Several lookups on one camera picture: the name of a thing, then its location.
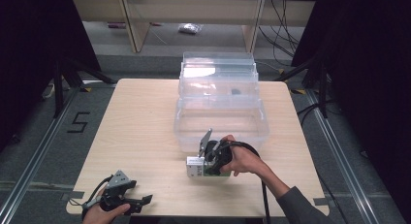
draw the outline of table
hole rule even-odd
[[[186,156],[174,136],[178,80],[123,79],[117,84],[74,191],[84,203],[98,183],[122,170],[137,186],[127,198],[152,194],[139,215],[264,217],[261,181],[252,174],[238,177],[188,177]],[[261,157],[290,186],[296,185],[313,203],[325,198],[300,128],[287,85],[261,81],[270,135],[258,149]],[[318,206],[328,214],[328,206]],[[269,193],[271,216],[284,216]],[[71,214],[81,208],[67,205]]]

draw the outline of person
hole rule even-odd
[[[223,140],[236,141],[233,135],[228,135]],[[258,176],[275,197],[290,223],[333,223],[324,213],[312,206],[297,187],[290,188],[285,184],[260,157],[245,147],[233,145],[230,148],[233,159],[220,169],[221,173],[234,172],[234,176],[252,173]],[[95,205],[86,214],[83,223],[108,224],[126,210],[128,208],[123,205],[110,212],[104,212],[100,206]]]

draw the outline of hand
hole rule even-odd
[[[98,196],[101,196],[104,189],[101,189]],[[100,208],[100,204],[92,206],[82,221],[83,224],[109,224],[112,223],[116,216],[122,215],[130,208],[130,204],[121,205],[111,211],[104,211]]]
[[[236,139],[233,135],[228,135],[223,138],[224,141],[234,142]],[[230,146],[233,153],[233,159],[227,165],[224,165],[221,169],[221,173],[227,173],[234,171],[234,176],[238,176],[239,173],[252,173],[257,174],[262,169],[266,169],[267,165],[253,152],[245,147]]]

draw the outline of stacked plastic box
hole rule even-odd
[[[197,152],[209,128],[212,140],[232,134],[256,148],[269,135],[250,53],[185,52],[178,92],[174,133],[182,151]]]

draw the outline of gray carpet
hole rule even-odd
[[[103,72],[112,79],[118,80],[122,78],[178,79],[182,58],[99,55],[98,59]],[[274,60],[256,61],[268,63],[275,68],[257,64],[261,80],[272,80],[278,77],[277,69],[290,70],[289,67]],[[303,76],[304,73],[301,73],[289,79],[287,82],[289,88],[302,88],[300,82]],[[82,74],[82,77],[85,80],[92,79],[85,74]],[[90,92],[80,92],[76,96],[41,168],[34,177],[29,191],[17,209],[12,223],[80,223],[79,216],[73,216],[66,212],[67,201],[63,201],[62,196],[73,189],[112,93],[113,88],[95,87]],[[309,106],[306,95],[292,94],[291,96],[296,111]],[[10,182],[15,182],[19,178],[30,156],[40,143],[51,123],[53,107],[53,98],[39,102],[19,133],[21,142],[8,145],[0,154],[0,199],[4,200],[7,197],[12,188]],[[332,129],[343,145],[344,151],[366,194],[369,195],[381,223],[404,223],[372,165],[367,159],[360,156],[361,146],[355,135],[352,134],[351,128],[340,113],[338,106],[330,104],[328,110]],[[79,120],[87,122],[87,125],[82,133],[68,133],[69,130],[80,128],[80,126],[72,124],[78,112],[89,112],[89,114],[79,117]],[[314,113],[307,116],[302,129],[314,164],[338,200],[349,223],[364,223]],[[344,223],[326,189],[325,194],[330,201],[330,217],[335,223]],[[127,217],[123,217],[115,222],[128,223],[128,221]],[[273,218],[273,223],[287,223],[287,221],[284,218]]]

